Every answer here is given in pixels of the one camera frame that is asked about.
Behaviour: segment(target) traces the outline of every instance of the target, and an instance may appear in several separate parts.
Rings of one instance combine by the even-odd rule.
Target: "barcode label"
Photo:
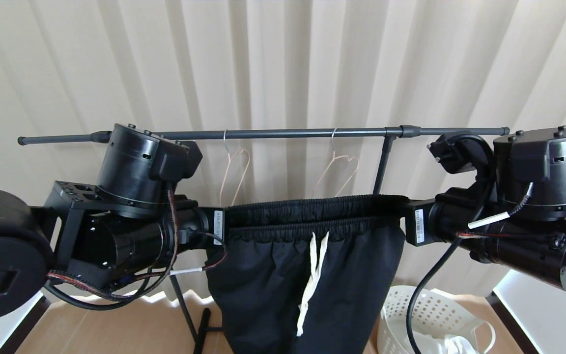
[[[425,215],[423,209],[415,211],[416,219],[416,243],[425,242]]]
[[[213,212],[213,235],[218,236],[222,240],[224,239],[224,211],[216,210]],[[216,246],[222,246],[222,242],[214,239],[213,244]]]

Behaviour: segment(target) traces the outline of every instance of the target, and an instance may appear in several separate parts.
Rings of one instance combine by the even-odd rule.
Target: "black metal rod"
[[[266,130],[226,130],[226,139],[272,139],[272,138],[319,138],[319,137],[417,137],[420,135],[440,135],[467,130],[478,135],[506,135],[503,128],[420,128],[411,125],[386,128],[312,128],[312,129],[266,129]],[[199,132],[156,132],[172,140],[220,140],[224,130],[203,130]],[[95,141],[107,143],[110,132],[102,131],[89,135],[56,135],[50,137],[19,137],[20,145],[48,143],[79,143]]]
[[[195,340],[194,354],[202,354],[204,350],[204,340],[206,340],[206,328],[209,327],[209,320],[211,319],[211,310],[208,308],[202,310],[202,320],[200,320],[200,327],[198,328],[198,336]]]
[[[379,195],[379,191],[381,190],[381,183],[384,181],[384,175],[386,174],[388,157],[390,156],[390,150],[393,148],[395,139],[395,136],[387,136],[384,138],[384,145],[381,148],[381,159],[379,160],[379,169],[377,170],[377,177],[375,177],[375,187],[372,190],[373,195]]]
[[[175,275],[170,275],[169,280],[171,281],[171,286],[173,286],[173,291],[176,292],[176,297],[178,298],[178,302],[180,304],[180,308],[182,309],[182,313],[185,315],[185,320],[187,320],[187,326],[189,327],[191,336],[194,339],[194,343],[197,343],[198,332],[196,332],[194,321],[191,319],[191,315],[189,314],[189,309],[187,309],[187,304],[185,303],[185,297],[182,296],[182,290],[180,289],[180,285],[178,284],[178,279],[176,278]]]

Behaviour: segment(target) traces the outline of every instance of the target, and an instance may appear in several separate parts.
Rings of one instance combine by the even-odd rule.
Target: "white plastic basket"
[[[409,299],[415,287],[400,285],[391,287],[381,311],[377,349],[380,354],[408,354],[402,341],[407,341],[405,318]],[[475,330],[480,325],[490,327],[492,338],[483,351],[486,354],[495,344],[495,329],[484,320],[473,316],[455,301],[434,291],[423,290],[412,316],[412,327],[416,332],[444,338],[447,334],[466,338],[473,348],[478,348]]]

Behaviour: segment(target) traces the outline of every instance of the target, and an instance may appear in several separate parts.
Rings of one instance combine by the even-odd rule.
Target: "brown tile floor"
[[[520,354],[508,330],[482,297],[458,295],[455,300],[496,329],[497,343],[489,354]],[[220,309],[194,292],[186,293],[187,308],[198,327],[205,307],[212,311],[211,325],[222,323]],[[377,331],[373,332],[364,354],[377,353]],[[478,342],[489,343],[487,328],[478,329]],[[87,311],[53,304],[29,334],[17,354],[188,354],[193,351],[189,328],[178,302],[163,294],[137,300],[114,311]],[[209,333],[204,354],[231,354],[223,334]]]

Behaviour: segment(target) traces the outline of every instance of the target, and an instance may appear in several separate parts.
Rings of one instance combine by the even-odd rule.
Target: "white drawstring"
[[[326,247],[329,242],[329,233],[326,233],[322,242],[320,243],[320,256],[317,256],[316,249],[316,233],[312,233],[313,237],[310,241],[310,263],[311,263],[311,274],[310,279],[307,281],[307,286],[303,292],[303,299],[298,308],[301,313],[298,316],[298,322],[296,323],[296,336],[300,337],[303,335],[303,324],[305,323],[305,316],[307,316],[307,311],[310,308],[310,298],[316,292],[318,286],[318,281],[320,280],[320,274],[322,272],[322,266],[324,261],[324,255],[326,255]]]

